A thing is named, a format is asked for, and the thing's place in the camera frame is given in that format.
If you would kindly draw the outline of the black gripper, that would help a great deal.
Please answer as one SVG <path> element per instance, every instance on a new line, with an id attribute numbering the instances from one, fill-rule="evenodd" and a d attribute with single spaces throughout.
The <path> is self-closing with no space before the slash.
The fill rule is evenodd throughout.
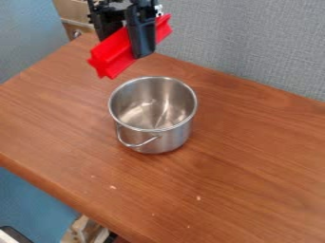
<path id="1" fill-rule="evenodd" d="M 123 28 L 125 19 L 133 57 L 139 59 L 154 53 L 155 20 L 163 15 L 159 0 L 87 0 L 87 6 L 88 22 L 93 25 L 99 41 Z"/>

